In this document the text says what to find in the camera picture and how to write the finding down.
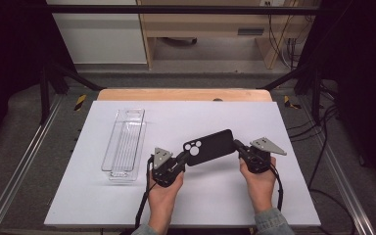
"black horizontal bar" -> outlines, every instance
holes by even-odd
[[[25,5],[27,10],[70,14],[210,14],[210,15],[295,15],[316,16],[337,13],[318,7],[241,7],[171,5]]]

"person's hand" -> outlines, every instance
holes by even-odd
[[[149,192],[148,202],[151,209],[151,216],[148,225],[151,226],[158,234],[166,234],[172,217],[173,207],[176,200],[176,194],[183,183],[184,173],[180,172],[175,181],[167,188],[155,183],[151,178],[149,187],[155,185]]]
[[[271,157],[271,163],[276,165],[276,159]],[[268,170],[263,173],[254,174],[249,172],[247,165],[240,158],[240,171],[246,178],[249,196],[252,200],[255,213],[263,212],[273,208],[271,197],[273,194],[276,177]]]

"person's left hand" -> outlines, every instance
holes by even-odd
[[[183,183],[184,173],[180,172],[175,181],[167,188],[164,188],[152,179],[149,180],[149,187],[155,185],[149,192],[148,202],[151,209],[151,216],[148,225],[158,234],[166,234],[172,217],[176,195]]]

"white table top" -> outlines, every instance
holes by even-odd
[[[118,110],[145,109],[147,128],[139,174],[117,185],[101,170]],[[146,186],[146,161],[155,147],[176,157],[186,141],[231,129],[245,144],[267,137],[285,150],[277,159],[283,187],[282,213],[292,226],[318,226],[282,117],[274,102],[95,101],[70,163],[45,219],[57,227],[132,227]],[[277,205],[277,183],[273,194]],[[149,219],[148,203],[141,223]],[[186,166],[171,227],[250,227],[254,212],[234,153],[204,164]]]

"black and yellow tape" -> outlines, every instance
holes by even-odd
[[[296,109],[296,110],[299,110],[299,109],[302,108],[300,105],[292,105],[288,96],[285,96],[285,107],[293,108],[293,109]]]
[[[75,111],[79,111],[81,109],[81,106],[84,103],[85,97],[86,95],[80,95],[80,97],[78,97],[77,103],[75,104],[75,107],[74,107]]]

